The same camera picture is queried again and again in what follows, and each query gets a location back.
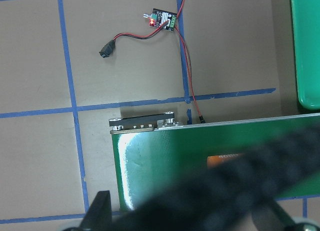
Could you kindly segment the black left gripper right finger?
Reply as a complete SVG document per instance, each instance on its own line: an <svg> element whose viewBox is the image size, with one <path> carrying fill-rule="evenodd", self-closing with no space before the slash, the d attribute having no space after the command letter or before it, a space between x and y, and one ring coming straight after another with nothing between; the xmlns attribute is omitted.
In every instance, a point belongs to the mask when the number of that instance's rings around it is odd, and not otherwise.
<svg viewBox="0 0 320 231"><path fill-rule="evenodd" d="M251 218L258 231L300 230L300 225L274 200L253 210Z"/></svg>

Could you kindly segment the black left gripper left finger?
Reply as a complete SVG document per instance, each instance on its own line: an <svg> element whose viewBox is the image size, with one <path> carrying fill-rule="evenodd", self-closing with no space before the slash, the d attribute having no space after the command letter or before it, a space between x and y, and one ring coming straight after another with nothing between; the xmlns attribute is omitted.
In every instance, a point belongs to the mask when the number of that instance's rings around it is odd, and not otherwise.
<svg viewBox="0 0 320 231"><path fill-rule="evenodd" d="M82 219L81 231L108 231L112 224L112 205L109 190L98 191Z"/></svg>

